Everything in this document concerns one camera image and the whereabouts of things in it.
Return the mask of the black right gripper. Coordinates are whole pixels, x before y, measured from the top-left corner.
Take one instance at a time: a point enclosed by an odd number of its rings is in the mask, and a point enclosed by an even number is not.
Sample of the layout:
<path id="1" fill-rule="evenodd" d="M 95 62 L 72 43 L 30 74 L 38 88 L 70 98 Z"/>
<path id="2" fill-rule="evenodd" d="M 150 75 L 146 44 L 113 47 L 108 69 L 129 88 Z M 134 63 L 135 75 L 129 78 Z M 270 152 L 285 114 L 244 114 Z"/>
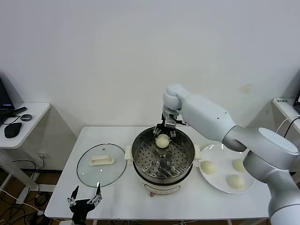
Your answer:
<path id="1" fill-rule="evenodd" d="M 172 141 L 176 138 L 175 128 L 165 127 L 163 123 L 157 124 L 153 130 L 154 138 L 157 139 L 158 135 L 166 134 L 169 135 L 169 140 Z"/>

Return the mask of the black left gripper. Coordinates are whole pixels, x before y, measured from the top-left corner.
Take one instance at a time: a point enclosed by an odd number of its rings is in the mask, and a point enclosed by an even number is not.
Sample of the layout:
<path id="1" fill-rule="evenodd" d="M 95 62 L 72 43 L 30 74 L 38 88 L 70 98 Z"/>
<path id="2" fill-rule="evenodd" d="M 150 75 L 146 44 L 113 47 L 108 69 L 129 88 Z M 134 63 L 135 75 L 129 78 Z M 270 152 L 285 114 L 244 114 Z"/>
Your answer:
<path id="1" fill-rule="evenodd" d="M 95 195 L 89 199 L 76 200 L 78 194 L 79 186 L 75 188 L 71 196 L 67 199 L 70 210 L 73 213 L 72 221 L 74 223 L 86 223 L 87 215 L 90 211 L 94 210 L 95 207 L 101 202 L 101 183 L 97 183 L 97 189 Z"/>

